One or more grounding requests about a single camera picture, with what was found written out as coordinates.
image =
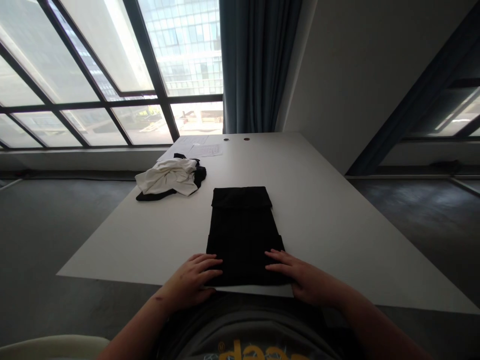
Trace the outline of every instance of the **white table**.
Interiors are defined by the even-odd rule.
[[[196,193],[137,202],[135,187],[58,275],[162,285],[190,255],[205,252],[214,188],[265,186],[285,249],[374,304],[480,314],[300,134],[211,135],[206,141],[217,143],[223,155],[200,159],[207,177]],[[222,289],[291,296],[289,286]]]

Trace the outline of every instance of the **crumpled white shirt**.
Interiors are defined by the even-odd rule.
[[[160,194],[175,189],[188,196],[198,188],[193,172],[197,161],[171,158],[157,162],[151,169],[135,176],[136,184],[144,194]]]

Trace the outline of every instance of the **paper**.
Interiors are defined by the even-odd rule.
[[[175,144],[205,144],[207,141],[208,135],[191,135],[191,136],[180,136]]]
[[[189,153],[192,146],[193,146],[193,144],[191,144],[191,143],[180,143],[179,144],[179,143],[176,142],[172,146],[170,146],[170,148],[167,151],[165,151],[163,153],[163,155],[160,156],[156,161],[159,162],[159,161],[166,160],[166,159],[173,159],[175,153],[183,154],[186,157],[188,157],[187,154]]]
[[[222,144],[212,145],[193,145],[190,152],[186,156],[187,158],[203,158],[209,156],[222,155]]]

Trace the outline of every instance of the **black cloth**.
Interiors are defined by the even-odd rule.
[[[208,286],[283,285],[292,280],[268,271],[276,263],[265,251],[285,250],[264,186],[226,187],[213,190],[207,254],[216,254],[223,274]]]
[[[180,154],[180,153],[175,153],[173,154],[173,157],[174,158],[177,158],[177,159],[186,159],[187,157],[183,154]],[[200,160],[198,159],[191,159],[191,160],[195,160],[196,161],[196,170],[193,171],[193,183],[196,185],[197,187],[197,190],[200,189],[200,186],[202,186],[202,181],[205,180],[205,178],[207,177],[207,169],[203,166],[200,166]],[[174,189],[170,189],[170,190],[167,190],[165,192],[161,192],[161,193],[158,193],[158,194],[144,194],[144,192],[142,191],[140,194],[138,194],[138,196],[136,197],[136,200],[137,201],[140,201],[140,202],[144,202],[144,201],[157,201],[157,200],[161,200],[165,197],[167,197],[168,195],[172,195],[172,194],[176,194],[177,193],[177,190],[174,190]]]

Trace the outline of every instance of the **person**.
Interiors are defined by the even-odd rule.
[[[215,299],[215,289],[204,288],[209,280],[222,275],[221,270],[211,269],[220,265],[222,259],[217,259],[214,254],[196,254],[146,302],[102,351],[98,360],[145,359],[149,356],[202,360],[344,359],[348,353],[344,351],[345,345],[343,349],[331,345],[326,341],[329,337],[326,329],[317,326],[321,321],[315,319],[321,311],[313,309],[320,307],[339,310],[348,322],[360,344],[359,351],[352,358],[431,359],[352,287],[285,251],[272,249],[265,255],[277,261],[265,267],[268,271],[282,273],[294,280],[291,285],[294,299],[243,295],[247,298],[235,303],[233,297],[240,294],[230,293],[225,295],[230,306],[227,311],[225,301],[216,302],[222,297]],[[262,306],[253,306],[254,300],[261,300]],[[236,304],[234,309],[231,309],[232,304]],[[304,306],[306,313],[295,312],[297,305]],[[182,313],[182,310],[185,314],[183,320],[174,321],[174,313]]]

